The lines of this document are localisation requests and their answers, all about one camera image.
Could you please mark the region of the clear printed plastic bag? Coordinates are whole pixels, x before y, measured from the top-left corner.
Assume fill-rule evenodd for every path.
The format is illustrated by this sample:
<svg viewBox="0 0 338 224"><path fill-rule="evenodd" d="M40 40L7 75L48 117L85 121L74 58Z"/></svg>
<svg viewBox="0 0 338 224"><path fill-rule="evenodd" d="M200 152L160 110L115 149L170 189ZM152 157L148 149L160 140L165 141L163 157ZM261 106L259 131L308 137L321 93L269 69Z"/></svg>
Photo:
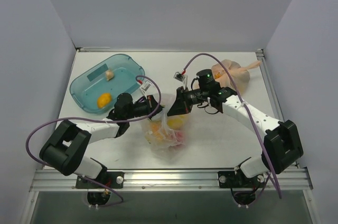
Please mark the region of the clear printed plastic bag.
<svg viewBox="0 0 338 224"><path fill-rule="evenodd" d="M145 139L147 140L151 150L157 154L173 154L178 149L182 148L184 145L175 145L172 141L172 134L174 132L173 129L170 129L167 125L167 121L173 118L180 118L184 121L184 126L179 129L185 132L185 143L187 141L187 127L190 120L190 115L177 115L168 117L166 113L169 111L169 108L173 105L175 100L175 95L173 94L162 94L161 95L161 105L163 106L163 110L161 113L157 114L151 119L145 119L141 121L141 128L144 134ZM150 130L158 130L162 129L166 134L166 139L163 142L153 142L149 138Z"/></svg>

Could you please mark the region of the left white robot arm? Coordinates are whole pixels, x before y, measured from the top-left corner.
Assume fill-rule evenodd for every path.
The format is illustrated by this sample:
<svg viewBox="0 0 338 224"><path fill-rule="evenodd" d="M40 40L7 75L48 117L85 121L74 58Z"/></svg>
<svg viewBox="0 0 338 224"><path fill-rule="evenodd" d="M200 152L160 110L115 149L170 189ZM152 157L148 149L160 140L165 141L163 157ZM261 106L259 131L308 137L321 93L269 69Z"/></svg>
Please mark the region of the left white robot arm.
<svg viewBox="0 0 338 224"><path fill-rule="evenodd" d="M113 110L100 122L62 121L43 145L39 157L61 174L86 176L92 186L100 188L107 181L106 167L85 156L89 143L122 136L130 127L130 119L139 121L142 117L151 118L160 113L163 109L160 102L152 95L133 102L130 94L120 94Z"/></svg>

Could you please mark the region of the yellow fake lemon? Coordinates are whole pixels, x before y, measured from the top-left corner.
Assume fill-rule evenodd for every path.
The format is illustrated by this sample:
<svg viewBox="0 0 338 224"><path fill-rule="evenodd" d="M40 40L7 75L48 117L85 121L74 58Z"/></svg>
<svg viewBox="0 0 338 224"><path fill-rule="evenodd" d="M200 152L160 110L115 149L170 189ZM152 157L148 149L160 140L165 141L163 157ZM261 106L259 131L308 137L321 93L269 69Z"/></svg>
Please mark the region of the yellow fake lemon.
<svg viewBox="0 0 338 224"><path fill-rule="evenodd" d="M170 129L179 130L184 126L184 121L180 118L173 118L167 121L167 125Z"/></svg>

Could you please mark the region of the orange yellow fake mango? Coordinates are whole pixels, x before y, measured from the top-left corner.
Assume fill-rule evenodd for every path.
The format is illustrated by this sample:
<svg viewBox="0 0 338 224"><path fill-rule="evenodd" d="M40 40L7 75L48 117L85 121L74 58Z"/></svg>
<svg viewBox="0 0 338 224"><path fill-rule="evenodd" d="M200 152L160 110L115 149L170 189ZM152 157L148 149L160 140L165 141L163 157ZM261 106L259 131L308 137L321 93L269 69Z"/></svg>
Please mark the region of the orange yellow fake mango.
<svg viewBox="0 0 338 224"><path fill-rule="evenodd" d="M163 142L166 139L166 134L163 132L162 129L150 130L149 138L151 141L159 143L159 142Z"/></svg>

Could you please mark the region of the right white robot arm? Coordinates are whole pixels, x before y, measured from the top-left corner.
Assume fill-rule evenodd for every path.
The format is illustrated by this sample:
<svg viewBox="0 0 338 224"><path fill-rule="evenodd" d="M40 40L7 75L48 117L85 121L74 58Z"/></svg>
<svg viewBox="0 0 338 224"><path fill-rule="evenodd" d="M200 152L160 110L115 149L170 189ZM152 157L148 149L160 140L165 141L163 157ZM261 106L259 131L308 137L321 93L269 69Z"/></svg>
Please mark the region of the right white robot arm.
<svg viewBox="0 0 338 224"><path fill-rule="evenodd" d="M210 69L199 71L196 79L198 89L177 88L175 102L166 114L169 117L185 115L191 112L194 105L206 102L217 112L234 118L252 130L258 137L262 154L239 164L239 170L234 173L237 185L247 186L253 177L266 172L280 174L303 156L304 150L294 122L280 121L245 103L236 91L221 87Z"/></svg>

